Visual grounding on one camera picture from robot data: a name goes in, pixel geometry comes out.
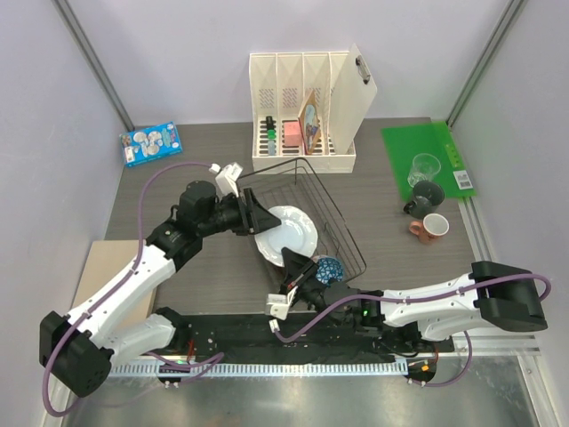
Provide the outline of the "white plate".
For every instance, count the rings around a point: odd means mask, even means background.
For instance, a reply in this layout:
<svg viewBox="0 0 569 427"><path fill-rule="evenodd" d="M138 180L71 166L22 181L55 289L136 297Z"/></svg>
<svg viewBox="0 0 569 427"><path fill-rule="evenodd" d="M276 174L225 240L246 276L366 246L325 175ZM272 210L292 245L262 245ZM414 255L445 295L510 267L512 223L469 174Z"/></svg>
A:
<svg viewBox="0 0 569 427"><path fill-rule="evenodd" d="M268 211L281 224L254 237L257 249L266 261L283 267L283 248L306 257L315 253L318 244L317 227L306 213L292 205L276 205Z"/></svg>

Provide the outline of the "pink mug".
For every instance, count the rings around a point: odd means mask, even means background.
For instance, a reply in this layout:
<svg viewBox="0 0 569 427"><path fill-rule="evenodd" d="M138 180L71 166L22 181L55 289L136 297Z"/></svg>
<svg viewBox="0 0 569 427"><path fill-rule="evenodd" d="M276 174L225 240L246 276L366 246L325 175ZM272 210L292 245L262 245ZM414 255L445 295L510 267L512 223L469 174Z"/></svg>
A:
<svg viewBox="0 0 569 427"><path fill-rule="evenodd" d="M439 213L430 213L421 221L413 221L409 225L409 231L414 234L422 244L432 244L445 236L449 229L449 221Z"/></svg>

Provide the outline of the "grey mug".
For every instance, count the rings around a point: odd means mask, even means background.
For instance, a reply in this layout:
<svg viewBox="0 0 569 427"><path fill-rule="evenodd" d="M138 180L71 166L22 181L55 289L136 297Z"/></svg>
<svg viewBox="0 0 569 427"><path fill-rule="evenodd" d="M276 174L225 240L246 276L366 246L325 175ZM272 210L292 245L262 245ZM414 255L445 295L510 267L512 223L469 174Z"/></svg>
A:
<svg viewBox="0 0 569 427"><path fill-rule="evenodd" d="M413 218L422 220L434 213L445 200L445 191L432 181L419 181L412 191L411 198L404 205L403 212Z"/></svg>

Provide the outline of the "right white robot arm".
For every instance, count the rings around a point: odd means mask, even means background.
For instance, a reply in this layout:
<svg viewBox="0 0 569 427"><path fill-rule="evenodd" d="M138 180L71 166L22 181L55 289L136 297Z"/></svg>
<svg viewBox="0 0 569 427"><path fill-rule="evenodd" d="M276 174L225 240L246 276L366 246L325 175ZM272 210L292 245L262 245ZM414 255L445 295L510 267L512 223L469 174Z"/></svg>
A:
<svg viewBox="0 0 569 427"><path fill-rule="evenodd" d="M285 288L286 294L272 297L277 306L267 309L273 334L278 334L279 321L287 319L298 300L312 306L317 315L293 335L281 336L281 342L293 342L330 319L379 337L401 331L405 347L420 351L471 329L494 326L511 333L547 329L542 303L551 283L529 270L481 261L457 278L407 290L364 292L341 281L324 285L315 272L294 275Z"/></svg>

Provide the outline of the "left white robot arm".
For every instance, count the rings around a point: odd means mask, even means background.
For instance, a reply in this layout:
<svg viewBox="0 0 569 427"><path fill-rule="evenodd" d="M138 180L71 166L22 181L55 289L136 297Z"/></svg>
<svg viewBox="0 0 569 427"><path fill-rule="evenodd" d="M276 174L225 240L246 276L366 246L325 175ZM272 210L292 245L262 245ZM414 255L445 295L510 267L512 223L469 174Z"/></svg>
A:
<svg viewBox="0 0 569 427"><path fill-rule="evenodd" d="M219 197L208 181L192 181L166 221L140 244L134 259L90 299L65 315L51 311L39 327L39 362L77 397L94 393L119 359L129 359L111 333L147 294L203 248L205 238L232 231L254 236L280 226L251 189Z"/></svg>

